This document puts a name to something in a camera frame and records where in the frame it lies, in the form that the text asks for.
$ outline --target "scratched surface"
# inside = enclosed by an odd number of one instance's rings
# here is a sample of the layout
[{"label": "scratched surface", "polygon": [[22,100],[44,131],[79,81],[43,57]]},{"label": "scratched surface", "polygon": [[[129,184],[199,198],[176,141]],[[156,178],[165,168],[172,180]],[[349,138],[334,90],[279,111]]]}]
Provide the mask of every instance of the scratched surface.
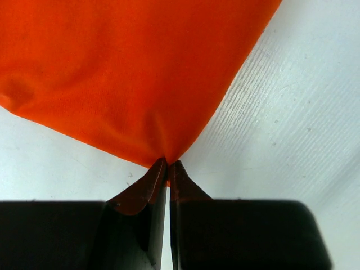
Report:
[{"label": "scratched surface", "polygon": [[[358,14],[358,0],[284,0],[182,158],[211,196],[305,202],[341,270],[360,265]],[[106,200],[146,171],[2,108],[0,134],[0,199]]]}]

